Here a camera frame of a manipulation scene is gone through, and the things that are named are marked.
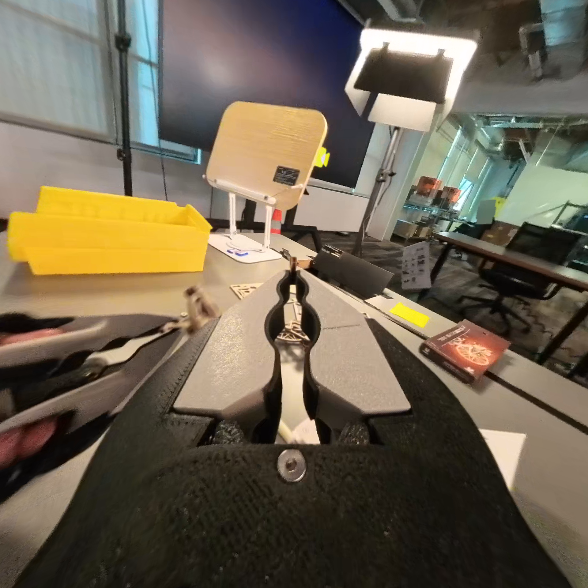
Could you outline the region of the large dark screen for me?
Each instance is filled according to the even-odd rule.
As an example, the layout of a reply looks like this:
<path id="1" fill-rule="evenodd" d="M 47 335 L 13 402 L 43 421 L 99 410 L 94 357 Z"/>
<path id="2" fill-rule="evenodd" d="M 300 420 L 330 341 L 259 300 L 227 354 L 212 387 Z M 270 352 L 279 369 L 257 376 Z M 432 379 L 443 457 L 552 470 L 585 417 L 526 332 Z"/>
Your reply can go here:
<path id="1" fill-rule="evenodd" d="M 339 1 L 163 1 L 160 136 L 209 152 L 235 101 L 316 109 L 330 159 L 313 178 L 359 190 L 374 124 L 345 84 L 363 28 Z"/>

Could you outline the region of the wooden parts sheet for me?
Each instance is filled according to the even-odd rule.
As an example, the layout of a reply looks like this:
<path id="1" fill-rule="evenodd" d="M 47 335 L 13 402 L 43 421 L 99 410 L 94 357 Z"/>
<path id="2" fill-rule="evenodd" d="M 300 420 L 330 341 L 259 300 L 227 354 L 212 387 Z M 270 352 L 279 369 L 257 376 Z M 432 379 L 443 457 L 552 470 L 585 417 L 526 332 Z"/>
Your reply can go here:
<path id="1" fill-rule="evenodd" d="M 229 288 L 239 300 L 242 300 L 257 290 L 261 285 L 261 283 L 242 283 L 230 285 Z M 290 286 L 290 295 L 284 308 L 284 317 L 285 325 L 276 338 L 276 341 L 303 346 L 309 345 L 310 340 L 304 334 L 300 324 L 302 319 L 302 305 L 296 298 L 294 285 Z"/>

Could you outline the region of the yellow plastic bin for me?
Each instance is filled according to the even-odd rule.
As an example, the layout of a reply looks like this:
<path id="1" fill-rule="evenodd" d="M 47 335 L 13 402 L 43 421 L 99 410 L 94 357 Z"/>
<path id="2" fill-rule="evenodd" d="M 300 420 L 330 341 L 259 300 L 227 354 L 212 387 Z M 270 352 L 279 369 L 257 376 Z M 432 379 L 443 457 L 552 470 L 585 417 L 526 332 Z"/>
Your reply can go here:
<path id="1" fill-rule="evenodd" d="M 41 187 L 36 213 L 63 217 L 194 226 L 211 230 L 210 223 L 191 205 L 101 194 L 61 187 Z"/>
<path id="2" fill-rule="evenodd" d="M 195 273 L 211 225 L 190 206 L 174 223 L 11 215 L 7 248 L 34 275 Z"/>

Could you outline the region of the printed leaflet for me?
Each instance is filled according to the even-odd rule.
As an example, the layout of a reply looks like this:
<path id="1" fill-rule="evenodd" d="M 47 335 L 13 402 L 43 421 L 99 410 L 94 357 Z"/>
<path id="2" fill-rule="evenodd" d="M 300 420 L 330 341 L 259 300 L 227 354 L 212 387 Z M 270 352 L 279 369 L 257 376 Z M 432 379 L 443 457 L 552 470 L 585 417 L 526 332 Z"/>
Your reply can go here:
<path id="1" fill-rule="evenodd" d="M 424 290 L 431 287 L 430 247 L 426 240 L 403 248 L 401 257 L 402 290 Z"/>

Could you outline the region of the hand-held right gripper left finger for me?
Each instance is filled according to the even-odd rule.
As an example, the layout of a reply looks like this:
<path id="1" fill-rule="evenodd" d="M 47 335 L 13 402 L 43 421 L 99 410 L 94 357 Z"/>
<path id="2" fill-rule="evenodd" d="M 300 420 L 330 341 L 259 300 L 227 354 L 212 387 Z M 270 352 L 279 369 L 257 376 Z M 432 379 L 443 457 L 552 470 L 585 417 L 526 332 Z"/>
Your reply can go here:
<path id="1" fill-rule="evenodd" d="M 281 357 L 288 272 L 227 310 L 175 400 L 175 412 L 235 422 L 251 442 L 274 442 L 282 412 Z"/>

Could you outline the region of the metal shelf with boxes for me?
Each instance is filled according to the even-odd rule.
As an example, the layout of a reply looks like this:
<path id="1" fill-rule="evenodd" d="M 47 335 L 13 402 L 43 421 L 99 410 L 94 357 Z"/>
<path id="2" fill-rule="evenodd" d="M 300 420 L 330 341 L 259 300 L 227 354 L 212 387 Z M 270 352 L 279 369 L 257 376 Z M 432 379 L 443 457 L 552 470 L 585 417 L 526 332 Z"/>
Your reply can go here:
<path id="1" fill-rule="evenodd" d="M 393 237 L 429 239 L 434 232 L 449 231 L 459 217 L 462 191 L 444 186 L 442 180 L 421 176 L 413 185 L 392 231 Z"/>

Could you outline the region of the wooden book stand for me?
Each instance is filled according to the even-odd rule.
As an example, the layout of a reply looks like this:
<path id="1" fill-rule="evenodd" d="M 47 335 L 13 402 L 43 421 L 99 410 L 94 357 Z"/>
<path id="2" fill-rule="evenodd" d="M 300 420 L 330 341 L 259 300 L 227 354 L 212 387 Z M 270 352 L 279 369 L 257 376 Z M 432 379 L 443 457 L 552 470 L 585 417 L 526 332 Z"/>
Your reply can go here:
<path id="1" fill-rule="evenodd" d="M 298 205 L 323 151 L 327 120 L 315 109 L 237 101 L 222 115 L 204 179 L 229 198 L 229 231 L 208 244 L 233 261 L 278 260 L 270 248 L 274 212 Z M 265 207 L 263 241 L 238 232 L 236 198 Z"/>

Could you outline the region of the black tripod pole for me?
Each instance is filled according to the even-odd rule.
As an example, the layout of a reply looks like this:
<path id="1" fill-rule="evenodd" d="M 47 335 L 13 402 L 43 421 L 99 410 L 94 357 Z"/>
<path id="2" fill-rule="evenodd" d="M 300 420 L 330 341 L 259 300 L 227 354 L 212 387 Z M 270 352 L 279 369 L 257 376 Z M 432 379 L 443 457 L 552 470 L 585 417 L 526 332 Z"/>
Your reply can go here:
<path id="1" fill-rule="evenodd" d="M 128 54 L 131 36 L 126 28 L 126 2 L 116 1 L 117 30 L 115 33 L 115 47 L 118 52 L 119 94 L 120 94 L 120 139 L 117 158 L 122 164 L 123 193 L 133 196 L 132 181 L 132 151 L 130 141 L 130 107 L 129 107 L 129 79 Z"/>

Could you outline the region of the brown model kit box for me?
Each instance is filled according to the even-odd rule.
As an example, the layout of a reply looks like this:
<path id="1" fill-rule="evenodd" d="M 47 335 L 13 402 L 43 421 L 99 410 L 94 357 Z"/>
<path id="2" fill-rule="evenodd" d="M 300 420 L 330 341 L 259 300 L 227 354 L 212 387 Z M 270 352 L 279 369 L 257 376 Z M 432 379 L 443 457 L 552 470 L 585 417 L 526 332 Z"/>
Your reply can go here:
<path id="1" fill-rule="evenodd" d="M 462 320 L 422 342 L 422 356 L 461 382 L 476 384 L 502 358 L 511 343 L 493 332 Z"/>

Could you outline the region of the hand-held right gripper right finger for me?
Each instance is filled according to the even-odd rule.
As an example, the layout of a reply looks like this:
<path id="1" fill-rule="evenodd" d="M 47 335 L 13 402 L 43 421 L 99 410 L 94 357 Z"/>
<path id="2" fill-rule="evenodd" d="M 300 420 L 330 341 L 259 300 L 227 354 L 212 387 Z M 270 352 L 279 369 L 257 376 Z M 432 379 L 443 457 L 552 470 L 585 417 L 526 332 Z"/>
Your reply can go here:
<path id="1" fill-rule="evenodd" d="M 297 272 L 296 297 L 309 341 L 303 399 L 319 443 L 353 423 L 408 415 L 410 402 L 364 314 L 305 270 Z"/>

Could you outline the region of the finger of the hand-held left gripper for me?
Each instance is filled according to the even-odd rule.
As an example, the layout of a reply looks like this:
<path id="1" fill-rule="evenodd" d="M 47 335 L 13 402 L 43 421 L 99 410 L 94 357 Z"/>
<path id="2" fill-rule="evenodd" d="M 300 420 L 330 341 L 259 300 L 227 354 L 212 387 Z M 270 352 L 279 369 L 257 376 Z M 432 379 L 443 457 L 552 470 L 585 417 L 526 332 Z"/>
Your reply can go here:
<path id="1" fill-rule="evenodd" d="M 53 417 L 65 417 L 69 432 L 114 413 L 182 336 L 172 329 L 133 339 L 116 349 L 92 353 L 76 370 L 20 388 L 12 395 L 16 413 L 1 422 L 1 434 Z"/>
<path id="2" fill-rule="evenodd" d="M 118 339 L 131 340 L 178 327 L 166 316 L 81 316 L 64 325 L 63 333 L 1 347 L 1 368 L 64 360 L 77 352 L 101 351 Z"/>

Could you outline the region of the black mesh office chair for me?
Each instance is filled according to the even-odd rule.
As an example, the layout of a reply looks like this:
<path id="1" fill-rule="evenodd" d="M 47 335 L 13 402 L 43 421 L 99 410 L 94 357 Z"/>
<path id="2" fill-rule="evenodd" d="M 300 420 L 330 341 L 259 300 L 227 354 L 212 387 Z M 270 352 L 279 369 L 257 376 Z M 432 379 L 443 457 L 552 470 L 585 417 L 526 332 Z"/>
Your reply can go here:
<path id="1" fill-rule="evenodd" d="M 556 266 L 568 266 L 570 255 L 576 252 L 583 240 L 584 236 L 580 233 L 524 223 L 506 245 L 506 249 Z M 562 285 L 530 269 L 500 262 L 493 262 L 491 267 L 488 264 L 484 260 L 479 268 L 479 277 L 483 280 L 481 286 L 495 291 L 496 296 L 492 299 L 460 296 L 458 303 L 465 300 L 473 302 L 463 306 L 461 314 L 465 316 L 468 311 L 487 308 L 491 315 L 500 316 L 504 324 L 504 334 L 511 333 L 511 318 L 524 326 L 524 333 L 529 333 L 532 325 L 508 307 L 506 300 L 517 300 L 524 305 L 528 305 L 531 300 L 550 300 L 562 289 Z"/>

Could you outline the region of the black cardboard sleeve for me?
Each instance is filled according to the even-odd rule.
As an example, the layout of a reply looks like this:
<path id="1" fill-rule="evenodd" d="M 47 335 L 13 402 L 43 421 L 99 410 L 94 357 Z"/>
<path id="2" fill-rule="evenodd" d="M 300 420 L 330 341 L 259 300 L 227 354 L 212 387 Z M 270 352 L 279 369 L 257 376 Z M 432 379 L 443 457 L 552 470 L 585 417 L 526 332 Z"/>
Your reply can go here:
<path id="1" fill-rule="evenodd" d="M 369 299 L 381 295 L 394 273 L 331 245 L 324 245 L 311 262 L 311 268 L 328 281 Z"/>

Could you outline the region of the yellow sticky note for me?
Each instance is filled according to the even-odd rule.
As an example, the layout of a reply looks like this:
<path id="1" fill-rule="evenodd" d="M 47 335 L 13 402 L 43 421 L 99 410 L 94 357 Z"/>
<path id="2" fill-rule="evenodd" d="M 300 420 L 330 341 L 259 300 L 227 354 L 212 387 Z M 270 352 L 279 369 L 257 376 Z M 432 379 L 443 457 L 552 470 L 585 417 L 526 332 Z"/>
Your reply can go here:
<path id="1" fill-rule="evenodd" d="M 430 317 L 427 314 L 416 311 L 403 303 L 396 303 L 389 310 L 389 313 L 420 329 L 426 327 L 430 320 Z"/>

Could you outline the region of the studio light panel on stand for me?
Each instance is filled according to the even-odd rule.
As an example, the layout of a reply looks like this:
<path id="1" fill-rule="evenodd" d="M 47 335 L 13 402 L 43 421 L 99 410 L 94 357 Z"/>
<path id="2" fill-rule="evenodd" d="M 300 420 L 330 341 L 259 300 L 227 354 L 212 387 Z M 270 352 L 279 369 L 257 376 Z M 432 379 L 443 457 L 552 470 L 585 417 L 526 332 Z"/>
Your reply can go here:
<path id="1" fill-rule="evenodd" d="M 433 123 L 448 116 L 480 36 L 478 29 L 441 29 L 413 19 L 387 25 L 366 22 L 345 92 L 363 120 L 388 126 L 389 139 L 353 255 L 362 252 L 378 197 L 394 175 L 401 130 L 429 132 Z"/>

